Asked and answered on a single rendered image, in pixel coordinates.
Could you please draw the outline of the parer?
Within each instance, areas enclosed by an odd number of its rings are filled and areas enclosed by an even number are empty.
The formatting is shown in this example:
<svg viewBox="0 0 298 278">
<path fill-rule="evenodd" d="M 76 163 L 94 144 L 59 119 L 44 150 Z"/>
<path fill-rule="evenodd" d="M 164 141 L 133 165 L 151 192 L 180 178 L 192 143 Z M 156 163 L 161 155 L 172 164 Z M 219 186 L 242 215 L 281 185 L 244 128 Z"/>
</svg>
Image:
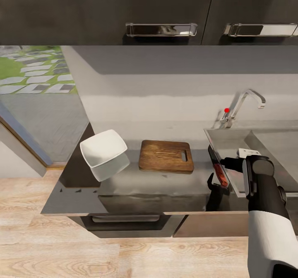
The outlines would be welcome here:
<svg viewBox="0 0 298 278">
<path fill-rule="evenodd" d="M 219 163 L 218 163 L 218 161 L 217 161 L 217 158 L 216 158 L 216 156 L 215 156 L 215 154 L 214 154 L 214 152 L 213 152 L 213 150 L 212 150 L 212 147 L 209 145 L 209 152 L 210 152 L 210 155 L 211 155 L 211 157 L 212 157 L 212 159 L 213 159 L 213 162 L 214 162 L 214 166 L 215 166 L 215 168 L 216 168 L 216 171 L 217 171 L 217 174 L 218 174 L 218 176 L 219 176 L 219 179 L 221 180 L 221 184 L 223 185 L 223 186 L 227 186 L 228 185 L 228 183 L 227 183 L 227 180 L 226 180 L 226 178 L 225 178 L 225 176 L 224 176 L 224 173 L 222 172 L 222 169 L 221 169 L 221 167 L 220 167 L 220 165 L 219 165 Z"/>
</svg>

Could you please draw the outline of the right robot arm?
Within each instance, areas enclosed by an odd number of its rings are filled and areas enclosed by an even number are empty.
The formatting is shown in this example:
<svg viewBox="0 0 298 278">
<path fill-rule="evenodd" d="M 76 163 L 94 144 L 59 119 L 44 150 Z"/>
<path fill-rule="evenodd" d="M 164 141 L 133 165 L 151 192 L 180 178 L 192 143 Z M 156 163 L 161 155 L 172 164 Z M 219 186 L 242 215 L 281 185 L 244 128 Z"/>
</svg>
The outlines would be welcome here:
<svg viewBox="0 0 298 278">
<path fill-rule="evenodd" d="M 287 197 L 269 157 L 238 148 L 237 158 L 220 160 L 243 173 L 249 200 L 248 273 L 250 278 L 298 278 L 298 241 L 285 208 Z"/>
</svg>

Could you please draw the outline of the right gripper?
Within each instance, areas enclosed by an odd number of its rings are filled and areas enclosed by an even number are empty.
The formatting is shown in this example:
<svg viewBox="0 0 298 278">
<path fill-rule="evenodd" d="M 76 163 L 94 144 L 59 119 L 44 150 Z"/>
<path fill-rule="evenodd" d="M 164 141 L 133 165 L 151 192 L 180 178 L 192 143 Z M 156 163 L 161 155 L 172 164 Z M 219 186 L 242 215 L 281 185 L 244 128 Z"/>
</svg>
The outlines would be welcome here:
<svg viewBox="0 0 298 278">
<path fill-rule="evenodd" d="M 231 170 L 236 170 L 238 172 L 243 173 L 238 166 L 238 163 L 240 160 L 242 160 L 242 159 L 226 157 L 225 159 L 220 160 L 220 164 L 225 165 L 225 168 L 228 168 Z"/>
</svg>

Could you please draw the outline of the cutting board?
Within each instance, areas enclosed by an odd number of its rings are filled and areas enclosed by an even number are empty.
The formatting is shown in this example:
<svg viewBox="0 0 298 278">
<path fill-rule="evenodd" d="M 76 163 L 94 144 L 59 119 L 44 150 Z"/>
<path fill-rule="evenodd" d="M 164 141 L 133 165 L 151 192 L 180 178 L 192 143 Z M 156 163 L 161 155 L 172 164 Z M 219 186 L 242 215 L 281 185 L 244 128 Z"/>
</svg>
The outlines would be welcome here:
<svg viewBox="0 0 298 278">
<path fill-rule="evenodd" d="M 182 160 L 181 151 L 185 151 L 187 162 Z M 186 142 L 143 140 L 138 165 L 150 170 L 194 171 L 190 145 Z"/>
</svg>

